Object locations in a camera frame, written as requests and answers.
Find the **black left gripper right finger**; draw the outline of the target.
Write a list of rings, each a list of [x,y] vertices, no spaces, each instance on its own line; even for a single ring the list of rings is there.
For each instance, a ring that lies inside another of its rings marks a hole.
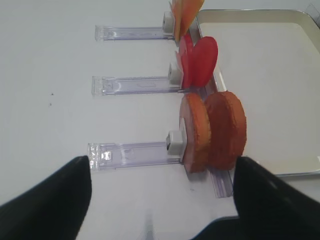
[[[236,216],[212,221],[196,240],[318,240],[320,204],[250,157],[237,158],[233,200]]]

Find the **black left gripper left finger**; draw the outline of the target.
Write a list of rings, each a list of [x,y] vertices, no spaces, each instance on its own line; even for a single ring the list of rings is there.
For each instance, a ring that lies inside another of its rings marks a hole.
[[[78,156],[0,207],[2,240],[74,240],[92,197],[88,156]]]

